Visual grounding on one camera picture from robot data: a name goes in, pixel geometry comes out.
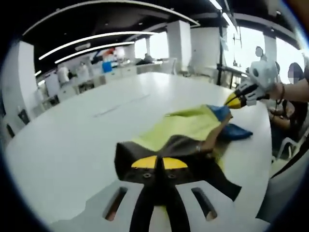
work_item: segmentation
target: black ceiling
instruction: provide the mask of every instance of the black ceiling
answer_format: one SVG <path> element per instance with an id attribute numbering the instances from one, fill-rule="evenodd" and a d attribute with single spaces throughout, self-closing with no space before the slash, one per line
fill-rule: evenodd
<path id="1" fill-rule="evenodd" d="M 147 3 L 173 9 L 185 16 L 216 12 L 208 0 L 140 0 Z M 225 10 L 224 0 L 217 0 Z M 274 21 L 288 29 L 289 26 L 281 16 L 270 17 L 264 0 L 227 0 L 235 13 L 243 13 Z M 58 9 L 85 2 L 82 0 L 39 1 L 36 4 L 25 5 L 28 10 L 20 11 L 16 33 L 24 33 L 33 24 L 56 12 Z M 91 35 L 117 31 L 142 31 L 163 22 L 180 19 L 174 14 L 151 7 L 127 3 L 96 3 L 83 5 L 43 21 L 27 32 L 22 40 L 35 47 L 35 69 L 42 72 L 54 68 L 54 61 L 75 52 L 75 44 L 61 49 L 43 60 L 38 57 L 46 52 L 71 41 Z M 200 20 L 202 26 L 207 26 L 211 20 Z M 91 47 L 123 42 L 130 35 L 111 36 L 91 40 Z"/>

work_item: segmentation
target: white table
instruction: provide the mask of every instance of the white table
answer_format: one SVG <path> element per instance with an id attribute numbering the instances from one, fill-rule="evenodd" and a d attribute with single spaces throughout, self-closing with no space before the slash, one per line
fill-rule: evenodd
<path id="1" fill-rule="evenodd" d="M 45 112 L 8 144 L 5 157 L 22 196 L 44 223 L 71 219 L 115 180 L 115 144 L 150 129 L 163 114 L 200 104 L 223 105 L 231 90 L 163 73 L 144 73 L 100 86 Z M 265 106 L 232 110 L 231 122 L 253 132 L 232 142 L 224 173 L 242 186 L 236 210 L 255 217 L 271 166 Z"/>

